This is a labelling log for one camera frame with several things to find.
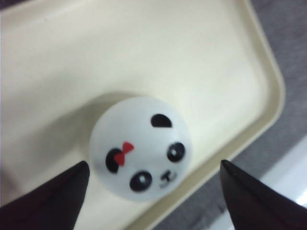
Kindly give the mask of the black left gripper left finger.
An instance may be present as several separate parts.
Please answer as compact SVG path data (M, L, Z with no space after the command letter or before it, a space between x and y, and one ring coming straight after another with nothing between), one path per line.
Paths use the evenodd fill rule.
M83 206L90 170L81 161L0 208L2 230L72 230Z

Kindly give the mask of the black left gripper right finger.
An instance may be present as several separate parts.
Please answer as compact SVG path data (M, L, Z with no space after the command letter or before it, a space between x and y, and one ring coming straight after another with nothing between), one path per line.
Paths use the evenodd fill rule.
M228 160L220 163L224 200L236 230L305 230L307 209Z

